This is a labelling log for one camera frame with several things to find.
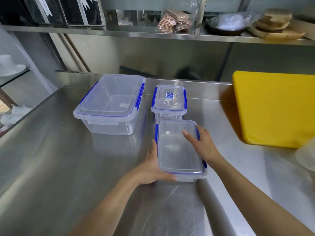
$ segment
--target metal countertop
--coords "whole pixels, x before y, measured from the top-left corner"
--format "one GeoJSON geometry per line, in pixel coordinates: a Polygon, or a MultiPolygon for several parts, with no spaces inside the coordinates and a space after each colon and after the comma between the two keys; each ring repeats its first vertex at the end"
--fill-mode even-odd
{"type": "MultiPolygon", "coordinates": [[[[157,84],[184,86],[188,111],[183,119],[207,128],[236,169],[315,232],[315,173],[299,165],[291,149],[239,139],[230,84],[147,79],[134,134],[108,136],[91,134],[73,117],[101,75],[58,75],[65,87],[0,138],[0,235],[66,235],[144,159],[154,137],[150,94],[157,84]]],[[[255,234],[208,168],[207,178],[195,183],[137,187],[115,235],[255,234]]]]}

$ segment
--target right hand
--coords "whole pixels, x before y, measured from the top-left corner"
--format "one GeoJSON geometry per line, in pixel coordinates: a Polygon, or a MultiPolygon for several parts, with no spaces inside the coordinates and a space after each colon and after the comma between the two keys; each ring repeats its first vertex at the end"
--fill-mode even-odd
{"type": "Polygon", "coordinates": [[[195,139],[191,134],[189,134],[186,130],[183,131],[184,137],[192,144],[195,148],[195,151],[198,155],[206,162],[210,167],[222,158],[221,154],[215,147],[213,143],[210,133],[207,129],[196,125],[196,128],[199,131],[200,140],[195,139]]]}

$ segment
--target blue sticker on lid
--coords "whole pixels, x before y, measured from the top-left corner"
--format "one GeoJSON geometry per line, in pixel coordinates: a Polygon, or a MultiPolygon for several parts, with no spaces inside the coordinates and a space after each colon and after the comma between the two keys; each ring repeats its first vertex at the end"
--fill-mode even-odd
{"type": "Polygon", "coordinates": [[[166,98],[167,99],[174,99],[174,94],[173,93],[167,93],[166,98]]]}

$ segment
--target forearm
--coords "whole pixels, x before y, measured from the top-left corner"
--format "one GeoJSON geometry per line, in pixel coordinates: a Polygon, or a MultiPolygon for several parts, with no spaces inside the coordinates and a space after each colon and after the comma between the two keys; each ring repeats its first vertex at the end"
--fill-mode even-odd
{"type": "Polygon", "coordinates": [[[222,156],[209,164],[257,236],[314,234],[293,215],[264,194],[222,156]]]}
{"type": "Polygon", "coordinates": [[[93,211],[85,216],[69,236],[112,236],[126,203],[138,182],[131,173],[123,176],[93,211]]]}

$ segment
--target transparent lid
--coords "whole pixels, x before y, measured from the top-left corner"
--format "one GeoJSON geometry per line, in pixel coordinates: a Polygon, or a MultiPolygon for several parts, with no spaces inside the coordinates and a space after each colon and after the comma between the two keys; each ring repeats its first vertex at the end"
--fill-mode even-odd
{"type": "Polygon", "coordinates": [[[138,75],[105,75],[81,100],[75,117],[123,117],[139,108],[146,79],[138,75]]]}
{"type": "Polygon", "coordinates": [[[158,85],[152,99],[152,112],[186,114],[186,90],[181,86],[158,85]]]}
{"type": "Polygon", "coordinates": [[[185,139],[186,130],[196,139],[199,133],[191,120],[160,120],[156,125],[155,138],[158,145],[158,164],[161,170],[173,174],[202,174],[203,160],[185,139]]]}

